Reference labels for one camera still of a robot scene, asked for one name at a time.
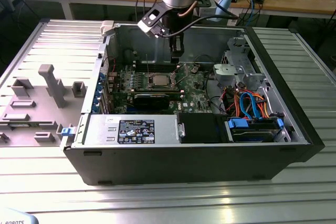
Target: table leg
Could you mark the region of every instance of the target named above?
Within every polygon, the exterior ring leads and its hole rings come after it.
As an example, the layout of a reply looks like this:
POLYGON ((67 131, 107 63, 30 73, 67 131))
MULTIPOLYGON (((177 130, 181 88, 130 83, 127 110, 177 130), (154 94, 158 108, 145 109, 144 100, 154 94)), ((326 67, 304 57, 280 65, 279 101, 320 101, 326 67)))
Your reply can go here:
POLYGON ((15 11, 15 7, 12 3, 12 0, 0 0, 0 1, 8 11, 10 11, 10 12, 15 11))
POLYGON ((60 2, 61 5, 62 5, 62 9, 63 9, 63 13, 64 13, 64 16, 65 16, 65 19, 74 19, 73 18, 73 14, 72 14, 72 11, 71 11, 71 8, 70 8, 70 3, 69 2, 60 2))
MULTIPOLYGON (((229 8, 228 9, 229 12, 239 16, 239 14, 241 14, 243 12, 243 9, 242 8, 229 8)), ((229 19, 227 21, 227 25, 228 26, 236 26, 238 20, 237 19, 229 19)))

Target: electronic device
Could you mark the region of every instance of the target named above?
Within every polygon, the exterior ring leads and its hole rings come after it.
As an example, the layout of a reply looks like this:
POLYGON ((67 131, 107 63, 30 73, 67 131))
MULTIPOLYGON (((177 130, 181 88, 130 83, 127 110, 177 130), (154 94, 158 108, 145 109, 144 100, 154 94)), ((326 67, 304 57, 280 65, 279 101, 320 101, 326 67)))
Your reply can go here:
MULTIPOLYGON (((198 20, 238 19, 236 15, 227 10, 231 1, 214 0, 218 7, 216 15, 201 17, 198 20)), ((192 24, 193 9, 207 7, 211 7, 209 0, 162 0, 162 2, 155 3, 142 17, 138 26, 149 36, 169 38, 171 63, 178 63, 184 53, 183 32, 192 24)))
POLYGON ((10 208, 0 208, 0 223, 3 224, 38 224, 35 216, 10 208))
POLYGON ((298 34, 184 36, 174 64, 136 24, 39 23, 1 78, 0 145, 60 145, 89 185, 272 179, 324 147, 336 80, 298 34))

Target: side panel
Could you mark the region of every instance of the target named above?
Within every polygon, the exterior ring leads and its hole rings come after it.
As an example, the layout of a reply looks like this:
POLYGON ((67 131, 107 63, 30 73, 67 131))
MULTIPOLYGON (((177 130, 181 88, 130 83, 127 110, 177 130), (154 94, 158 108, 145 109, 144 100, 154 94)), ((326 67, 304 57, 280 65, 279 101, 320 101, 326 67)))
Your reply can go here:
POLYGON ((88 185, 272 179, 308 146, 65 148, 88 185))
MULTIPOLYGON (((311 143, 309 151, 304 154, 300 159, 296 160, 296 162, 305 162, 309 160, 313 155, 318 153, 320 150, 324 148, 324 144, 317 134, 316 130, 314 129, 313 125, 307 118, 306 114, 304 113, 302 107, 300 106, 299 102, 287 86, 284 77, 279 72, 278 68, 272 61, 270 55, 263 44, 260 41, 260 37, 257 36, 256 32, 253 28, 247 28, 247 35, 252 44, 254 53, 257 55, 256 57, 258 60, 261 61, 261 64, 267 69, 267 73, 269 75, 269 81, 273 82, 275 87, 277 88, 278 92, 281 94, 288 110, 290 111, 291 115, 293 116, 295 122, 299 126, 300 131, 303 133, 304 138, 311 143)), ((291 33, 288 31, 288 35, 283 35, 288 39, 291 36, 291 33)), ((272 37, 272 35, 265 34, 265 38, 272 37)))

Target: blue latch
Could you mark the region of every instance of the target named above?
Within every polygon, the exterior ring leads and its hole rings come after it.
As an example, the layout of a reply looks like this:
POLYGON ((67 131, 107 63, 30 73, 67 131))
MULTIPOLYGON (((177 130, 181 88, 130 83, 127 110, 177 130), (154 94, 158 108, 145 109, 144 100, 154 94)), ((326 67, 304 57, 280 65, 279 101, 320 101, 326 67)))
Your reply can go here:
POLYGON ((95 97, 95 98, 93 99, 93 103, 94 103, 94 104, 98 104, 98 103, 99 103, 97 97, 95 97))
POLYGON ((63 128, 61 131, 61 136, 74 136, 77 127, 63 128))
POLYGON ((99 73, 99 81, 105 81, 106 77, 105 74, 99 73))
POLYGON ((97 96, 97 97, 101 97, 101 92, 98 91, 98 90, 96 90, 94 94, 95 94, 95 96, 97 96))
POLYGON ((283 126, 284 126, 284 125, 283 125, 284 123, 283 123, 282 119, 278 118, 278 119, 277 119, 277 123, 278 123, 280 129, 282 129, 283 126))
POLYGON ((92 113, 98 113, 98 111, 99 111, 99 107, 97 107, 97 106, 92 106, 91 107, 91 112, 92 113))
POLYGON ((230 119, 229 122, 229 128, 248 128, 248 122, 246 119, 241 118, 233 118, 230 119))
POLYGON ((97 85, 97 86, 96 86, 96 90, 98 90, 98 91, 102 91, 102 89, 103 89, 103 86, 102 86, 102 85, 97 85))

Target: power supply label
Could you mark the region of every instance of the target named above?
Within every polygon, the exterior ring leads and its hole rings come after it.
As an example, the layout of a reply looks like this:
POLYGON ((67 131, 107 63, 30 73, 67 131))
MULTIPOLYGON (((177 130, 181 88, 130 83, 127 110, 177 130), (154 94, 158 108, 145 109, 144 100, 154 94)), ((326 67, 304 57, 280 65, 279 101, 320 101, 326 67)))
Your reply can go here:
POLYGON ((154 144, 154 120, 120 120, 119 144, 154 144))

